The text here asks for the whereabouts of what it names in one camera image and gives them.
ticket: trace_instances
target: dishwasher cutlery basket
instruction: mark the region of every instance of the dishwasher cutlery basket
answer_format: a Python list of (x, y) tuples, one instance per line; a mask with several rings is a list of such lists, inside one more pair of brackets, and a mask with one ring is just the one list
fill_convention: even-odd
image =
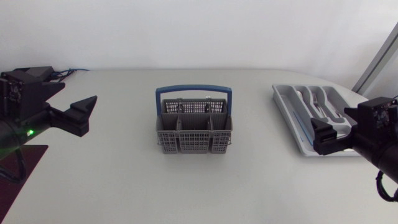
[[(160, 94), (184, 90), (227, 93), (227, 99), (164, 99)], [(156, 131), (164, 154), (225, 153), (231, 144), (232, 90), (214, 85), (175, 85), (156, 89)]]

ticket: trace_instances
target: table surface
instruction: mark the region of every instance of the table surface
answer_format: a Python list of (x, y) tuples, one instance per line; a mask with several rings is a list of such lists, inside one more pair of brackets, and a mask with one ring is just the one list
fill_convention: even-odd
[[(98, 95), (90, 132), (51, 128), (29, 144), (49, 149), (3, 223), (391, 223), (397, 204), (377, 194), (362, 157), (303, 157), (272, 99), (272, 84), (342, 86), (277, 70), (76, 72), (49, 103)], [(155, 131), (155, 89), (210, 84), (233, 90), (226, 154), (164, 155)], [(226, 96), (184, 91), (163, 98)], [(388, 190), (396, 184), (386, 179)]]

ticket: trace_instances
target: gray cutlery tray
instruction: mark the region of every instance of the gray cutlery tray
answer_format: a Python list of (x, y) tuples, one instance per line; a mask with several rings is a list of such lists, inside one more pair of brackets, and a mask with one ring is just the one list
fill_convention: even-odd
[[(314, 132), (310, 118), (318, 118), (333, 125), (337, 137), (345, 136), (356, 122), (344, 113), (350, 107), (331, 86), (276, 85), (274, 100), (304, 156), (320, 156), (313, 150)], [(328, 156), (358, 156), (352, 149)]]

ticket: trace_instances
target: metal pole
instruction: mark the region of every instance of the metal pole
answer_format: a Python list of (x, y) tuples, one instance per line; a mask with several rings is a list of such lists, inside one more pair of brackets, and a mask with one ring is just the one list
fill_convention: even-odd
[(391, 59), (393, 54), (398, 49), (398, 23), (393, 28), (392, 32), (388, 36), (387, 40), (381, 46), (379, 52), (373, 58), (368, 68), (365, 70), (361, 78), (353, 87), (353, 91), (361, 95), (369, 88), (371, 83), (380, 74), (381, 70)]

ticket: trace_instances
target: black cable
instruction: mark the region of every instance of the black cable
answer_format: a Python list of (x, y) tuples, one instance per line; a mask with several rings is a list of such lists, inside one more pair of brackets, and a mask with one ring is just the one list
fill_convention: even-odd
[(11, 171), (7, 170), (3, 166), (0, 166), (0, 177), (3, 177), (14, 184), (20, 184), (26, 179), (26, 165), (21, 150), (17, 149), (15, 153), (18, 160), (19, 177), (16, 177)]
[(377, 192), (379, 193), (381, 198), (383, 198), (384, 200), (386, 200), (388, 202), (398, 202), (398, 189), (393, 197), (391, 197), (384, 189), (383, 183), (381, 182), (381, 180), (383, 178), (383, 174), (384, 174), (383, 172), (379, 171), (379, 173), (376, 177)]
[(89, 71), (88, 69), (84, 69), (84, 68), (69, 68), (64, 71), (53, 72), (51, 74), (50, 80), (58, 80), (58, 82), (62, 82), (64, 79), (66, 79), (66, 77), (70, 76), (73, 72), (75, 72), (77, 70)]

